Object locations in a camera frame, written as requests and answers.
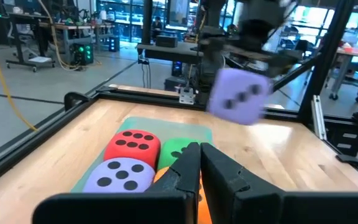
orange dice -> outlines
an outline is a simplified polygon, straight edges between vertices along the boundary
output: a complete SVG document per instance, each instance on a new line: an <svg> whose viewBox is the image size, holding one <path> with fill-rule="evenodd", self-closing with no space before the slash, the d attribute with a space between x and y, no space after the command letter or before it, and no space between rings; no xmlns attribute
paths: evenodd
<svg viewBox="0 0 358 224"><path fill-rule="evenodd" d="M154 183L156 183L156 181L158 181L168 169L169 167L160 169L154 177ZM206 203L203 181L201 179L200 192L198 194L198 224L212 224L211 216L209 215L208 204Z"/></svg>

foam dice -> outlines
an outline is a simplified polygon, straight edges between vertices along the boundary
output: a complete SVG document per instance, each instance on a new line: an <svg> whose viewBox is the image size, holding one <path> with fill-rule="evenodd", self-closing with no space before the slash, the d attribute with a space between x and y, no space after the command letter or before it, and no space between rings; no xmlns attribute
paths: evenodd
<svg viewBox="0 0 358 224"><path fill-rule="evenodd" d="M154 134L142 130L126 130L117 133L110 140L103 160L128 157L143 161L155 169L160 148L160 140Z"/></svg>
<svg viewBox="0 0 358 224"><path fill-rule="evenodd" d="M164 142L160 151L157 170L170 167L192 142L200 143L198 140L190 138L172 138Z"/></svg>
<svg viewBox="0 0 358 224"><path fill-rule="evenodd" d="M85 183L84 193L144 192L154 179L154 169L131 158L115 158L102 162Z"/></svg>
<svg viewBox="0 0 358 224"><path fill-rule="evenodd" d="M163 169L160 169L155 177L154 177L154 183L158 181L164 173L169 169L169 167L165 167ZM211 224L211 215L209 214L209 208L208 204L206 202L206 196L203 188L203 181L200 179L200 191L198 194L198 224Z"/></svg>
<svg viewBox="0 0 358 224"><path fill-rule="evenodd" d="M267 77L235 68L220 69L208 103L208 111L238 124L256 123L270 93Z"/></svg>

green dice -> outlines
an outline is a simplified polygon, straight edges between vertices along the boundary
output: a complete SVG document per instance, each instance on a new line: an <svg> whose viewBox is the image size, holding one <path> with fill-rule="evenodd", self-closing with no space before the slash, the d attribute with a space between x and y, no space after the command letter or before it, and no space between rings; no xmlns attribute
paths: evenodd
<svg viewBox="0 0 358 224"><path fill-rule="evenodd" d="M201 143L199 140L190 138L172 138L166 141L160 151L157 170L170 167L181 156L183 150L192 142Z"/></svg>

person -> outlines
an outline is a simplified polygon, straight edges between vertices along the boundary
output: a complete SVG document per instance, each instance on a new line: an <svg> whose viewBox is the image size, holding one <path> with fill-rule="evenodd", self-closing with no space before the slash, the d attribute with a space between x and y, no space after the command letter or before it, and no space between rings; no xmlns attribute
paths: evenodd
<svg viewBox="0 0 358 224"><path fill-rule="evenodd" d="M161 18L156 16L152 23L152 40L156 40L157 36L160 35L159 30L162 30Z"/></svg>

office chair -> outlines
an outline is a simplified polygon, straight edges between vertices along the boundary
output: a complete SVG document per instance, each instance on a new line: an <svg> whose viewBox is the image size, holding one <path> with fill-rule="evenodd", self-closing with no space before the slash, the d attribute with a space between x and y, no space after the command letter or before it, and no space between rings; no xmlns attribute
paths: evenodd
<svg viewBox="0 0 358 224"><path fill-rule="evenodd" d="M9 32L7 34L7 37L10 38L10 39L15 39L14 35L13 35L13 25L12 23L10 23L11 25L11 28L9 29ZM22 53L26 53L28 52L29 53L29 58L32 58L32 57L37 57L38 54L35 53L31 48L30 46L32 44L35 43L35 38L34 38L34 34L31 30L29 30L27 28L27 25L25 24L18 24L16 25L17 26L17 31L19 33L19 40L20 42L24 43L24 48L22 48ZM17 50L15 50L13 52L13 56L17 57Z"/></svg>

